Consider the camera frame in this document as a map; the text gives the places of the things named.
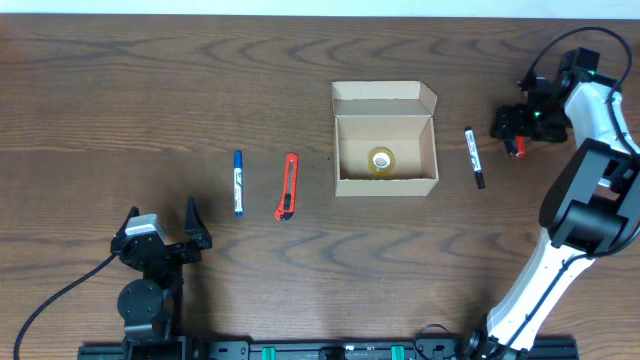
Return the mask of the red black stapler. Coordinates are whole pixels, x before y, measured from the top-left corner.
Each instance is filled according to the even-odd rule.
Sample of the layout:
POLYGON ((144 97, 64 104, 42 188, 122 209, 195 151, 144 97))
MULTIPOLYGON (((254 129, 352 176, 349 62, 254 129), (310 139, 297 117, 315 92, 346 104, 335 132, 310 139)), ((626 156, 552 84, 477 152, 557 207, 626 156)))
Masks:
POLYGON ((526 144, 523 136, 515 136, 504 141, 507 153, 513 158, 522 158, 526 155, 526 144))

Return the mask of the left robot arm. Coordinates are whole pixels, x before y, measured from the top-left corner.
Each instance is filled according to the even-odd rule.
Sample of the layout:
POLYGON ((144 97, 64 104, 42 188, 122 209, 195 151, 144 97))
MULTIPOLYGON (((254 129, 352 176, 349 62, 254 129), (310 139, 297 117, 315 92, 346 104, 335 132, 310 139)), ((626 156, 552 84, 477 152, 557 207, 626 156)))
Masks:
POLYGON ((155 214, 132 207, 111 241, 111 254, 142 273, 120 292, 117 310, 124 320, 126 359, 205 359, 206 346, 181 330, 183 266, 198 263, 212 247, 212 237, 198 214, 195 199, 186 204, 187 240, 167 244, 155 214))

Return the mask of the black whiteboard marker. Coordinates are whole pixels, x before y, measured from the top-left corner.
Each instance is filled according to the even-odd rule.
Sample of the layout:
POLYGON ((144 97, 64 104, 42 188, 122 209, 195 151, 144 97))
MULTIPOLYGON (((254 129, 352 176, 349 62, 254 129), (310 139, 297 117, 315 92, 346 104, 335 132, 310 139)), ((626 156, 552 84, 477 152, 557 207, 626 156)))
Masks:
POLYGON ((472 128, 466 127, 464 131, 464 135, 465 135, 466 144, 468 147, 468 152, 470 155, 470 160, 471 160, 477 187, 479 189, 484 189, 486 185, 484 180, 483 168, 481 165, 479 152, 476 144, 476 139, 475 139, 475 135, 472 128))

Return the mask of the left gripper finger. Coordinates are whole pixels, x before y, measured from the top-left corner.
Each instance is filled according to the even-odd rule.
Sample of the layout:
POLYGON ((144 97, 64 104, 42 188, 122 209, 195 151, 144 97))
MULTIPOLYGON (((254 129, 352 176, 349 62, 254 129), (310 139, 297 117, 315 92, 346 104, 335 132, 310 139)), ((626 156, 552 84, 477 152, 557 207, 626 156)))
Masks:
POLYGON ((125 221, 121 225, 121 227, 118 230, 118 232, 119 233, 125 233, 129 220, 131 218, 137 217, 138 215, 139 215, 139 209, 136 206, 132 206, 131 209, 128 212, 128 215, 126 216, 125 221))
POLYGON ((193 196, 189 196, 187 199, 184 232, 200 250, 207 250, 212 247, 212 237, 197 211, 193 196))

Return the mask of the yellow tape roll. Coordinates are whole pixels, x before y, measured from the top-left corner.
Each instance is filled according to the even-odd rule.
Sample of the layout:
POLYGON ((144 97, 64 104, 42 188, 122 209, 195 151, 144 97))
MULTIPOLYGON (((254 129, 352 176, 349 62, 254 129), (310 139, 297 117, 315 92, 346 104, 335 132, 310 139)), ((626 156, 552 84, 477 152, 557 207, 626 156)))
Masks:
POLYGON ((388 177, 396 164, 395 155, 386 147, 377 147, 369 152, 368 166, 370 172, 378 177, 388 177))

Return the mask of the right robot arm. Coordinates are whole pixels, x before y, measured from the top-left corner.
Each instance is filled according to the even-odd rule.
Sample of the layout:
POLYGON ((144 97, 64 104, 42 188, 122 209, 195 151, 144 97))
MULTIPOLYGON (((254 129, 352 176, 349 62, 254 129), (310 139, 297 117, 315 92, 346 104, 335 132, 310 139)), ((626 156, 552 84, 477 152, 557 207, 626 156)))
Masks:
POLYGON ((554 80, 529 70, 519 84, 526 101, 496 113, 491 135, 514 157, 524 156, 525 139, 561 143, 573 135, 577 150, 542 202, 533 255, 472 333, 468 359, 531 357, 538 330, 571 283, 638 233, 639 148, 621 113, 621 83, 598 73, 599 57, 568 51, 554 80))

